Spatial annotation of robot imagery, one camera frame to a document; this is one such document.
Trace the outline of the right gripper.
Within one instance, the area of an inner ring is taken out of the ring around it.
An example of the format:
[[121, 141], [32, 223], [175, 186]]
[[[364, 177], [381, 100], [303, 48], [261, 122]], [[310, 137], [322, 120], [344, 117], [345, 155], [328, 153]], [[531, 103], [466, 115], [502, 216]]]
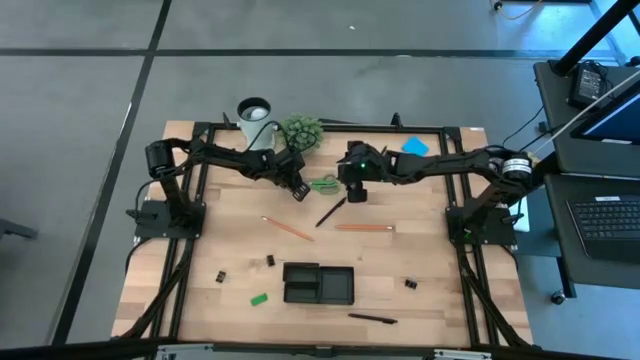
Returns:
[[368, 191], [362, 182], [392, 182], [388, 172], [388, 163], [375, 152], [368, 151], [371, 146], [363, 141], [350, 141], [350, 151], [338, 161], [338, 180], [352, 183], [346, 186], [349, 203], [364, 203], [368, 199]]

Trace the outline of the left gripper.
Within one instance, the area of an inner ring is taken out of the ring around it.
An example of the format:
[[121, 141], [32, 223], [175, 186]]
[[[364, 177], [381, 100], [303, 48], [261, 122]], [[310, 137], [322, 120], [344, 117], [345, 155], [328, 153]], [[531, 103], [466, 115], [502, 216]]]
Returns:
[[274, 155], [274, 161], [275, 172], [269, 180], [284, 188], [295, 188], [292, 190], [293, 198], [303, 201], [310, 192], [300, 173], [305, 166], [303, 156], [296, 150], [284, 149]]

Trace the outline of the green-handled scissors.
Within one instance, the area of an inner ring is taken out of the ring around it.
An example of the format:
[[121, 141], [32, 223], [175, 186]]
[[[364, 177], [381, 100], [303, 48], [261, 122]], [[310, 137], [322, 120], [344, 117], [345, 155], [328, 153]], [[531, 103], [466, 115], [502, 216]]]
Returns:
[[313, 179], [310, 183], [310, 187], [321, 195], [334, 195], [340, 192], [340, 183], [332, 174]]

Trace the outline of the blue sticky note pad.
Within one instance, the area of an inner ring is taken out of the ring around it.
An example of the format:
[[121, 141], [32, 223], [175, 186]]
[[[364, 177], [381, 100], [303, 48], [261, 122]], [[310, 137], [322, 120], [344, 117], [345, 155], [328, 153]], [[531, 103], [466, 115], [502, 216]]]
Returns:
[[409, 137], [401, 146], [404, 153], [425, 157], [429, 152], [429, 147], [418, 137]]

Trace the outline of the black mesh desk organizer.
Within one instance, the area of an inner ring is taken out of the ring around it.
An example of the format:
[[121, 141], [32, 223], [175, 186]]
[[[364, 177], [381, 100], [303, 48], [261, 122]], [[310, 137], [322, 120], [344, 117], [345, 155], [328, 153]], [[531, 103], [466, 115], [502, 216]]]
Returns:
[[353, 305], [355, 302], [353, 267], [285, 262], [283, 282], [286, 303]]

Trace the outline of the green artificial plant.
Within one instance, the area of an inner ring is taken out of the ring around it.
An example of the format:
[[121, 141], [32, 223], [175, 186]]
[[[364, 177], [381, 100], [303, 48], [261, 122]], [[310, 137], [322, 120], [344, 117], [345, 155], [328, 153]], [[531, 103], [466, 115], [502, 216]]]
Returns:
[[322, 123], [318, 118], [292, 114], [280, 122], [276, 135], [285, 147], [306, 154], [320, 147], [324, 140], [323, 132]]

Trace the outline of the white box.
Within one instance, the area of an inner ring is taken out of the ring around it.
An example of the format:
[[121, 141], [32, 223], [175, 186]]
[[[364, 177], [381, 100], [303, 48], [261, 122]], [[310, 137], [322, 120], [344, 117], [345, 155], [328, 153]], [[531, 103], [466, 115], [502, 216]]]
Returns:
[[516, 232], [527, 233], [530, 231], [529, 214], [528, 214], [528, 202], [524, 197], [516, 204], [509, 208], [512, 216], [520, 215], [520, 218], [513, 224], [513, 228]]

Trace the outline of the black desk with monitor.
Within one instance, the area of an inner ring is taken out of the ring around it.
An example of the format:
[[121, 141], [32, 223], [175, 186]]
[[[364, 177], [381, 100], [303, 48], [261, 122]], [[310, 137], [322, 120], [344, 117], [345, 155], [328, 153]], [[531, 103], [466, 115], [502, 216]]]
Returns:
[[[572, 88], [572, 77], [555, 74], [553, 65], [537, 62], [533, 70], [547, 122], [551, 128], [562, 128], [580, 113], [580, 109], [566, 102]], [[551, 142], [561, 173], [640, 179], [640, 145], [572, 138], [570, 132], [578, 125], [578, 121], [574, 122]]]

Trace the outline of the black power adapter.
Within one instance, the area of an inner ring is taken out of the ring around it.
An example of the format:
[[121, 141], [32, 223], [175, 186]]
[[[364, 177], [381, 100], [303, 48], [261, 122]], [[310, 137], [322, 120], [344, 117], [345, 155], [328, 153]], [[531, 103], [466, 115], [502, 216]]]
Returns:
[[585, 108], [604, 94], [605, 81], [595, 63], [582, 63], [573, 72], [572, 86], [567, 103], [576, 108]]

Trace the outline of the black keyboard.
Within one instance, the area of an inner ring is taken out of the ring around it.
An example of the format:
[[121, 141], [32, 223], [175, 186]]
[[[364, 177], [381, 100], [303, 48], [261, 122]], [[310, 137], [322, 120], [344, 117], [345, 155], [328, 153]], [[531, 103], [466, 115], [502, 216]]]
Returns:
[[640, 264], [640, 195], [598, 196], [565, 203], [589, 258]]

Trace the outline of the black front crossbeam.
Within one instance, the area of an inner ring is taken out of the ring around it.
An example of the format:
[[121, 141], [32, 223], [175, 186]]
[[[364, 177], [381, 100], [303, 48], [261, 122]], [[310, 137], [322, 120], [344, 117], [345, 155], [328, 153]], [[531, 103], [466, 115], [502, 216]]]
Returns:
[[[0, 349], [0, 360], [121, 360], [155, 355], [159, 346], [173, 344], [198, 344], [180, 342], [174, 338], [115, 338], [107, 341], [46, 345], [37, 347]], [[536, 346], [473, 345], [470, 347], [445, 346], [350, 346], [350, 345], [290, 345], [251, 344], [233, 342], [209, 342], [214, 352], [277, 353], [292, 356], [307, 355], [316, 358], [336, 356], [406, 356], [433, 360], [435, 349], [470, 350], [492, 354], [493, 360], [622, 360], [566, 352], [544, 350]]]

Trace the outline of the black computer monitor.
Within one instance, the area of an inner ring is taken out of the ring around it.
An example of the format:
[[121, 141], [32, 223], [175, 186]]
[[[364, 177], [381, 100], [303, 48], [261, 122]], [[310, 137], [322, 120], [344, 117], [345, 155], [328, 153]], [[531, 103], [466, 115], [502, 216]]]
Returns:
[[640, 145], [640, 80], [571, 131], [570, 136], [599, 142]]

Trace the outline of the black diagonal pole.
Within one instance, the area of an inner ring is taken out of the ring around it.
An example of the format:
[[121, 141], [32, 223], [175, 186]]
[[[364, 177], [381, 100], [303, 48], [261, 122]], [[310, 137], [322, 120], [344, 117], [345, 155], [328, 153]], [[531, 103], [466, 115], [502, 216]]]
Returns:
[[624, 17], [629, 15], [640, 0], [616, 0], [595, 24], [573, 45], [573, 47], [551, 69], [558, 76], [567, 75]]

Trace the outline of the grey furniture leg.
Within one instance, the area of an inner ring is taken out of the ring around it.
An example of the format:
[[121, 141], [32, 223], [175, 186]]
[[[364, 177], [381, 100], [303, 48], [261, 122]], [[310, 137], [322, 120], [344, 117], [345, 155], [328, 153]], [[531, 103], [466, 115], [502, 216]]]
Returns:
[[26, 239], [34, 239], [38, 235], [36, 229], [0, 218], [0, 239], [5, 235], [16, 235]]

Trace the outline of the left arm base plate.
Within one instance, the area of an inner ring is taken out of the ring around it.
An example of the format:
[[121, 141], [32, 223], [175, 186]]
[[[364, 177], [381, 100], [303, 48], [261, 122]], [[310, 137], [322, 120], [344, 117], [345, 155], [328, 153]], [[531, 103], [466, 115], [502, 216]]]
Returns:
[[141, 238], [191, 238], [200, 237], [206, 205], [193, 202], [184, 223], [173, 220], [169, 206], [164, 201], [152, 200], [142, 204], [142, 214], [136, 221], [135, 235]]

